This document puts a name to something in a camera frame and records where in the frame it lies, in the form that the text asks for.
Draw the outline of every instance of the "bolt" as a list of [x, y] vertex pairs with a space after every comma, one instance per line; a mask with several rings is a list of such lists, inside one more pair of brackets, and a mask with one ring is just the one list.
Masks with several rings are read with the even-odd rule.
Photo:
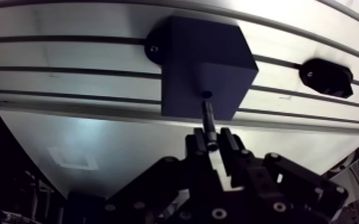
[[212, 216], [214, 219], [225, 219], [227, 217], [227, 211], [222, 208], [213, 209]]
[[276, 202], [273, 204], [273, 209], [276, 212], [285, 212], [287, 210], [287, 206], [282, 202]]
[[157, 51], [159, 51], [159, 48], [156, 47], [156, 46], [151, 46], [151, 47], [150, 47], [150, 51], [151, 51], [151, 52], [157, 52]]
[[190, 220], [192, 218], [192, 214], [189, 211], [183, 211], [179, 214], [179, 218], [182, 220]]
[[140, 210], [140, 209], [144, 209], [144, 208], [145, 208], [145, 203], [143, 203], [142, 201], [135, 202], [134, 209]]
[[271, 156], [272, 158], [278, 158], [278, 157], [279, 157], [279, 155], [278, 155], [277, 153], [271, 153], [270, 156]]
[[116, 209], [116, 206], [114, 206], [114, 204], [106, 204], [106, 206], [104, 206], [104, 209], [106, 211], [114, 211]]
[[166, 157], [164, 161], [166, 161], [167, 163], [172, 163], [174, 162], [174, 159], [172, 157]]
[[340, 187], [340, 186], [337, 186], [336, 190], [337, 190], [338, 192], [340, 192], [341, 194], [343, 194], [343, 193], [345, 192], [345, 189], [343, 189], [343, 188]]

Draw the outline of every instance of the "hole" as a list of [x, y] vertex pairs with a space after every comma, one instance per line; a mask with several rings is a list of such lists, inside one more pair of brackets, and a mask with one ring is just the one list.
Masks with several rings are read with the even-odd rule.
[[283, 175], [281, 173], [277, 176], [277, 183], [281, 183], [283, 181]]
[[202, 92], [202, 97], [203, 97], [204, 99], [209, 99], [209, 98], [211, 98], [212, 96], [213, 96], [213, 93], [210, 92], [210, 91], [203, 91], [203, 92]]
[[225, 211], [224, 209], [214, 209], [212, 211], [212, 216], [215, 219], [225, 219], [227, 217], [227, 211]]
[[273, 204], [273, 209], [277, 212], [285, 212], [287, 210], [287, 206], [282, 202], [276, 202]]

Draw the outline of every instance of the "white surface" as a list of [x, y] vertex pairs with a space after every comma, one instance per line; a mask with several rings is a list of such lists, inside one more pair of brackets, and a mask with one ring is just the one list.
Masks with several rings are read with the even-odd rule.
[[[47, 178], [70, 190], [108, 197], [159, 158], [184, 158], [191, 127], [124, 123], [0, 111], [19, 143]], [[231, 128], [257, 157], [276, 152], [322, 174], [359, 146], [359, 136], [270, 129]], [[59, 166], [49, 147], [91, 155], [98, 170]]]

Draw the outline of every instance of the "black oval mount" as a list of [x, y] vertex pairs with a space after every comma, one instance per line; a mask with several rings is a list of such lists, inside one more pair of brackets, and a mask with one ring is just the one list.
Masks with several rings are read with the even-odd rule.
[[167, 58], [167, 51], [169, 46], [169, 22], [167, 18], [160, 22], [146, 37], [144, 52], [146, 57], [162, 66]]

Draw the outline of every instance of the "screw head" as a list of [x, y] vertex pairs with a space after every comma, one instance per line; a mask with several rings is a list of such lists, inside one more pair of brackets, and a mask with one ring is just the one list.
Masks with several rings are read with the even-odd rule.
[[134, 204], [134, 209], [136, 210], [140, 210], [140, 209], [144, 209], [145, 208], [145, 203], [143, 203], [143, 201], [137, 201]]
[[276, 202], [273, 204], [273, 209], [276, 212], [285, 212], [287, 210], [287, 205], [282, 202]]
[[106, 205], [104, 206], [104, 209], [105, 209], [106, 211], [114, 211], [114, 210], [116, 210], [116, 206], [115, 206], [114, 204], [106, 204]]
[[279, 157], [279, 155], [277, 153], [270, 153], [270, 156], [272, 158], [278, 158]]
[[225, 219], [227, 217], [227, 211], [222, 208], [216, 208], [212, 211], [212, 216], [214, 219]]
[[316, 192], [317, 194], [322, 194], [322, 193], [323, 193], [323, 189], [321, 189], [321, 188], [314, 188], [314, 192]]
[[336, 190], [337, 190], [338, 192], [340, 192], [341, 194], [343, 194], [343, 193], [345, 192], [345, 189], [343, 189], [343, 188], [340, 187], [340, 186], [337, 186]]
[[189, 211], [182, 211], [179, 214], [179, 218], [182, 220], [190, 220], [192, 218], [192, 214]]
[[151, 52], [157, 52], [157, 51], [159, 51], [159, 48], [156, 47], [156, 46], [151, 46], [151, 47], [150, 47], [150, 51], [151, 51]]

